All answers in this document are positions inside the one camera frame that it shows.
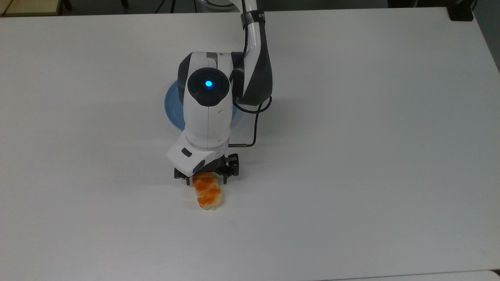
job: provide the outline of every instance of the black circular cap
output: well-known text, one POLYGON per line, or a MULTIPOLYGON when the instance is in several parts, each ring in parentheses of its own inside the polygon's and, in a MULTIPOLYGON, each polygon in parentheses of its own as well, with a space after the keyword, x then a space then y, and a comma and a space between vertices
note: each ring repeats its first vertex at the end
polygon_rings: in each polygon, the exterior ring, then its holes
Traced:
POLYGON ((187 81, 187 89, 191 96, 205 107, 219 104, 228 94, 229 86, 228 77, 212 67, 196 70, 187 81))

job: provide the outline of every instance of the black arm band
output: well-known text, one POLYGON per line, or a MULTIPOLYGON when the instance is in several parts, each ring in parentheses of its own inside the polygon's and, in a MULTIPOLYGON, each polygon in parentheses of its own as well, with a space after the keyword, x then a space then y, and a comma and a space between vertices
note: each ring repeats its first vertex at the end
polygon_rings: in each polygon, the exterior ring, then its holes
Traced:
POLYGON ((241 14, 241 25, 243 29, 249 24, 253 23, 265 23, 266 18, 264 17, 264 11, 259 10, 251 10, 241 14))

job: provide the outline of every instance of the floor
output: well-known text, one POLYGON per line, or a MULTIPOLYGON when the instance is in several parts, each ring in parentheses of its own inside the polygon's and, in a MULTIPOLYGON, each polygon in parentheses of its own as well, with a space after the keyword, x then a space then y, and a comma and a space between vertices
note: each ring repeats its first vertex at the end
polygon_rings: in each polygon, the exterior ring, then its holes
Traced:
MULTIPOLYGON (((129 7, 122 6, 121 0, 70 0, 72 10, 64 10, 65 16, 117 15, 158 13, 195 13, 207 11, 199 0, 128 0, 129 7)), ((326 9, 384 9, 387 0, 263 0, 265 11, 326 10, 326 9)), ((500 1, 478 0, 474 10, 477 22, 484 35, 489 50, 500 69, 500 1)))

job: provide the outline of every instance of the white casing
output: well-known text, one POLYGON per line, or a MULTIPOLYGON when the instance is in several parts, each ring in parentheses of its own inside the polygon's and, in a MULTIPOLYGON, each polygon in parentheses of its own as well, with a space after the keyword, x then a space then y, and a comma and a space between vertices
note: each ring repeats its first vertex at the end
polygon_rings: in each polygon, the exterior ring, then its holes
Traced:
POLYGON ((215 106, 199 104, 188 88, 191 74, 202 68, 218 69, 229 79, 233 71, 231 54, 217 53, 217 60, 207 54, 207 52, 191 54, 183 98, 185 128, 175 145, 167 152, 167 157, 173 162, 175 168, 188 177, 196 173, 194 169, 202 160, 205 160, 206 165, 222 157, 229 143, 233 116, 231 84, 229 84, 227 95, 215 106), (192 155, 186 156, 182 153, 184 148, 192 155))

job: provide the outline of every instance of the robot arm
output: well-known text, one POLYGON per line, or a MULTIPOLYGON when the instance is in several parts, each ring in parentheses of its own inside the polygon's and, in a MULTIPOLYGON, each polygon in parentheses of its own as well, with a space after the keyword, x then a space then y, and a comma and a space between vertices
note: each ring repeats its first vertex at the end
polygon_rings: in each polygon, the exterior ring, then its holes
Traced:
POLYGON ((188 184, 198 172, 216 172, 224 176, 224 183, 227 177, 238 175, 238 155, 225 158, 233 103, 258 106, 271 96, 273 77, 264 12, 257 0, 238 4, 243 12, 244 51, 192 52, 179 65, 185 129, 167 157, 175 166, 174 176, 188 184))
POLYGON ((234 61, 233 95, 237 104, 258 106, 271 96, 273 90, 265 17, 259 1, 241 0, 241 3, 245 48, 242 53, 231 53, 234 61))

